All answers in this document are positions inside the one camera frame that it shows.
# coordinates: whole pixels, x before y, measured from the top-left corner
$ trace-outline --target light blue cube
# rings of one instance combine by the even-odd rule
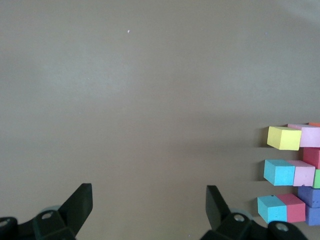
[[[258,213],[266,223],[287,221],[287,206],[275,195],[258,197]]]
[[[282,159],[264,161],[263,177],[274,186],[293,186],[296,167]]]

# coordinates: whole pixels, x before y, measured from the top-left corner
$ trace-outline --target yellow foam cube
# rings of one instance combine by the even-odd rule
[[[286,126],[269,126],[267,144],[279,150],[298,151],[301,130]]]

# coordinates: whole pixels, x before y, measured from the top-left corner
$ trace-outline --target gray table surface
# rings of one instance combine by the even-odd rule
[[[79,240],[197,240],[206,185],[258,216],[266,127],[320,121],[317,0],[0,1],[0,216],[92,183]],[[296,224],[310,240],[320,227]]]

